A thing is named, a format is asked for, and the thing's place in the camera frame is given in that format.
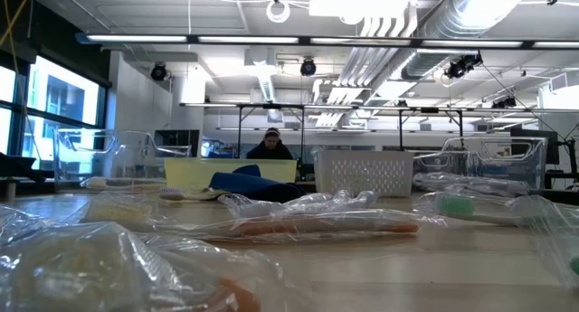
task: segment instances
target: person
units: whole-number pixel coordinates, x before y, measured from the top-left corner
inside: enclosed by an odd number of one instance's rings
[[[281,143],[280,132],[269,128],[263,141],[247,153],[248,159],[293,159],[290,151]]]

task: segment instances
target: wooden table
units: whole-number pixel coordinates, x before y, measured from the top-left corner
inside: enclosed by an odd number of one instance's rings
[[[14,206],[62,220],[86,194],[29,197]],[[381,199],[373,208],[410,210],[409,199]],[[217,202],[189,203],[167,213],[192,223],[229,219]],[[453,222],[423,227],[417,236],[371,241],[218,244],[261,251],[314,298],[318,311],[579,311],[579,294],[565,291],[514,227]]]

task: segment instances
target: green object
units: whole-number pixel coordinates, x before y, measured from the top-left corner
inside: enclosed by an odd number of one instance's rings
[[[579,258],[571,260],[569,266],[571,266],[571,270],[574,271],[575,274],[579,275]]]
[[[445,215],[466,215],[474,214],[474,202],[470,198],[458,195],[441,195],[436,198],[436,210]]]

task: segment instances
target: table surface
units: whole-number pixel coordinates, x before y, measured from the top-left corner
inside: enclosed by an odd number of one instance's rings
[[[89,194],[18,198],[13,207],[63,220]],[[372,208],[410,210],[410,199],[381,199]],[[191,223],[231,219],[218,202],[189,202],[168,214]],[[533,253],[529,235],[515,227],[452,221],[416,236],[367,241],[257,245],[287,278],[311,295],[317,311],[579,311],[579,294],[565,291]]]

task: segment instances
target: yellow box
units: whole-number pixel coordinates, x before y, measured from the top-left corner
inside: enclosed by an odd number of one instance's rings
[[[216,172],[231,173],[239,167],[257,165],[261,177],[282,183],[296,181],[297,161],[274,159],[227,158],[167,158],[165,160],[168,186],[203,188],[209,186]]]

